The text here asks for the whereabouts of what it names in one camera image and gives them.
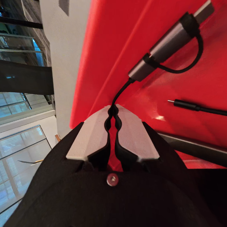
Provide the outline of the black bin divider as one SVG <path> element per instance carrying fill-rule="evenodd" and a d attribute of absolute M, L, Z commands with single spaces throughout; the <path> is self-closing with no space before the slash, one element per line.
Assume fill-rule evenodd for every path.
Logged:
<path fill-rule="evenodd" d="M 176 151 L 227 167 L 226 148 L 160 131 L 157 133 Z"/>

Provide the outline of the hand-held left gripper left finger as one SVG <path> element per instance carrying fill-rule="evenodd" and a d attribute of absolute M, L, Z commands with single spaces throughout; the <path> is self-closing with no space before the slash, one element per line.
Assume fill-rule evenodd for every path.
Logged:
<path fill-rule="evenodd" d="M 94 168 L 105 171 L 110 157 L 111 106 L 105 106 L 82 124 L 66 158 L 88 161 Z"/>

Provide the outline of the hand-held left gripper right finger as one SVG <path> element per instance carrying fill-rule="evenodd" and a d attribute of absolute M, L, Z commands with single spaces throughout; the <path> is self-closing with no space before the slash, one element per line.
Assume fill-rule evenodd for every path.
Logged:
<path fill-rule="evenodd" d="M 123 171 L 130 171 L 137 163 L 157 161 L 160 155 L 155 148 L 142 120 L 119 104 L 114 105 L 115 155 Z"/>

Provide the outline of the black high-back chair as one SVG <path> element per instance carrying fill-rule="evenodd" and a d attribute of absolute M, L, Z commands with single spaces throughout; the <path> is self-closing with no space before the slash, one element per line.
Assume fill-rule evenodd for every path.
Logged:
<path fill-rule="evenodd" d="M 54 95 L 52 67 L 0 60 L 0 92 Z"/>

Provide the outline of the red plastic bin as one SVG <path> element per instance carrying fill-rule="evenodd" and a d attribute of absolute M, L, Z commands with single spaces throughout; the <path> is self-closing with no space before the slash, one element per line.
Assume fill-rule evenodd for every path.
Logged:
<path fill-rule="evenodd" d="M 93 0 L 79 64 L 69 126 L 110 105 L 128 72 L 186 12 L 206 0 Z M 117 104 L 153 129 L 227 147 L 227 117 L 174 107 L 181 99 L 227 110 L 227 1 L 212 0 L 214 13 L 200 26 L 204 51 L 189 71 L 155 70 L 131 84 Z"/>

